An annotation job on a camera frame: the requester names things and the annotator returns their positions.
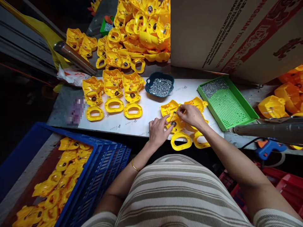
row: blue bowl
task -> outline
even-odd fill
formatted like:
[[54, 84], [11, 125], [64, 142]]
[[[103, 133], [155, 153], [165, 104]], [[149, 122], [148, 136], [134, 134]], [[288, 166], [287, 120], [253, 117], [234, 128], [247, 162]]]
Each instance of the blue bowl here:
[[[149, 92], [149, 88], [154, 84], [155, 79], [168, 79], [168, 80], [170, 80], [172, 82], [171, 89], [167, 93], [167, 95], [165, 95], [165, 96], [158, 96], [158, 95], [155, 95], [155, 94]], [[168, 96], [169, 93], [174, 89], [174, 82], [175, 82], [175, 80], [174, 80], [174, 78], [171, 75], [164, 74], [164, 73], [161, 73], [161, 72], [154, 72], [146, 80], [145, 90], [146, 90], [147, 93], [149, 93], [151, 95], [154, 95], [154, 96], [157, 96], [157, 97], [160, 97], [160, 98], [164, 98], [164, 97]]]

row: white plastic bag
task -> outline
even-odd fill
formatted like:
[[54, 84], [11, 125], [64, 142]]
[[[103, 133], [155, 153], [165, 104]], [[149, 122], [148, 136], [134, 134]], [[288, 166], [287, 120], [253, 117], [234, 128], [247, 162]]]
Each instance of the white plastic bag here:
[[59, 71], [57, 72], [57, 78], [59, 80], [65, 80], [69, 84], [72, 84], [76, 87], [82, 87], [82, 80], [91, 78], [90, 75], [79, 72], [72, 68], [62, 69], [59, 65]]

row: cardboard box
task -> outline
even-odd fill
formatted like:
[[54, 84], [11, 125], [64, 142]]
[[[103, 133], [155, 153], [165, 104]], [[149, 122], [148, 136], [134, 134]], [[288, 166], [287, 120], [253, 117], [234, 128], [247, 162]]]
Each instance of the cardboard box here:
[[303, 0], [173, 0], [171, 64], [266, 83], [303, 63]]

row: hand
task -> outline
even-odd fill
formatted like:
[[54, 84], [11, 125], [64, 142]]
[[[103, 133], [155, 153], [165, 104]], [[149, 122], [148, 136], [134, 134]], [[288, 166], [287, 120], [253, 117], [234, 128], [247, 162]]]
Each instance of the hand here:
[[181, 105], [176, 113], [181, 120], [196, 128], [199, 126], [204, 127], [208, 125], [203, 119], [199, 109], [193, 105]]
[[171, 131], [173, 125], [171, 125], [166, 131], [164, 131], [164, 125], [168, 125], [166, 119], [169, 115], [162, 117], [161, 119], [155, 118], [149, 122], [149, 142], [157, 149], [165, 142]]

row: metal cylinder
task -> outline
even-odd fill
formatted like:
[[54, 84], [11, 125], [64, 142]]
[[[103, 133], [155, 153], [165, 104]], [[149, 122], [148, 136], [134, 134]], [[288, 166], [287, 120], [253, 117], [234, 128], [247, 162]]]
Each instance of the metal cylinder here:
[[63, 57], [65, 57], [78, 68], [82, 69], [88, 75], [95, 76], [98, 73], [98, 70], [91, 63], [86, 61], [80, 54], [68, 46], [64, 41], [59, 41], [57, 44], [55, 44], [54, 51], [61, 54]]
[[240, 136], [272, 137], [281, 143], [303, 144], [303, 123], [301, 119], [292, 122], [238, 125], [232, 132]]

